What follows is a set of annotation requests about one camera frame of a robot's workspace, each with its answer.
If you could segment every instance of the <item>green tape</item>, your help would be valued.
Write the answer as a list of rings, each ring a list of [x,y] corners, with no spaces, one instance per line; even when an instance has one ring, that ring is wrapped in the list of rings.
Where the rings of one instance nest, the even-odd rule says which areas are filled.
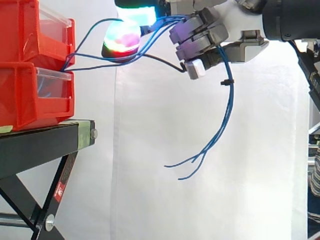
[[[84,149],[90,145],[90,126],[88,120],[65,121],[61,124],[78,124],[78,150]]]
[[[10,133],[14,129],[14,126],[1,126],[0,127],[0,134]]]

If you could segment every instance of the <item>red label sticker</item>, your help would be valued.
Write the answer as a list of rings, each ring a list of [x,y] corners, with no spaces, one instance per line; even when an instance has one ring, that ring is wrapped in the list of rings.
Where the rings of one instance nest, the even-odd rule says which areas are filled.
[[[66,185],[62,184],[62,182],[59,182],[58,185],[56,186],[53,197],[58,203],[60,203],[62,200],[62,196],[64,195],[65,188],[66,188]]]

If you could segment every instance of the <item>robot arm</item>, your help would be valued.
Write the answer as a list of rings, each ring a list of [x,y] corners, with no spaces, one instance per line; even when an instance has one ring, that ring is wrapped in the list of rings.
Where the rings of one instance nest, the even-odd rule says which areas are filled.
[[[232,63],[250,61],[269,44],[289,41],[310,85],[310,96],[320,110],[319,0],[115,0],[120,8],[153,7],[156,17],[186,15],[170,30],[177,56],[184,61],[191,79],[222,62],[216,46]],[[294,40],[309,42],[299,52]]]

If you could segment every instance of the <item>white backdrop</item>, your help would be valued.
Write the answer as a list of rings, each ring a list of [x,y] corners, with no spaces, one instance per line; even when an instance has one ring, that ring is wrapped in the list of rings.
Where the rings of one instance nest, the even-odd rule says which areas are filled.
[[[151,50],[177,60],[168,37]],[[232,65],[235,104],[218,144],[229,89],[223,65],[191,81],[142,59],[116,80],[112,240],[305,240],[308,89],[294,51],[272,42]]]
[[[113,0],[40,1],[76,20],[77,42],[96,21],[116,16]],[[105,26],[81,52],[100,54]],[[151,52],[177,63],[168,38]],[[77,59],[77,67],[94,64]],[[56,224],[67,240],[306,239],[308,89],[296,57],[273,43],[232,69],[230,124],[185,182],[177,177],[195,166],[163,165],[194,155],[219,128],[228,96],[219,85],[226,78],[222,65],[199,81],[148,59],[120,68],[114,160],[116,70],[76,74],[76,117],[96,120],[99,137],[80,152],[58,211]],[[20,175],[40,203],[57,165]],[[1,202],[0,209],[7,207]],[[0,239],[25,240],[25,234],[0,228]]]

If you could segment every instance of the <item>black cylindrical motor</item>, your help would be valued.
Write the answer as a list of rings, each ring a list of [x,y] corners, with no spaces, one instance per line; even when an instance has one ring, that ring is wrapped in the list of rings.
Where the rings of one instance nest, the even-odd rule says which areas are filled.
[[[155,6],[157,0],[114,0],[114,3],[119,8],[135,9]]]
[[[268,0],[262,15],[269,40],[320,39],[320,0]]]

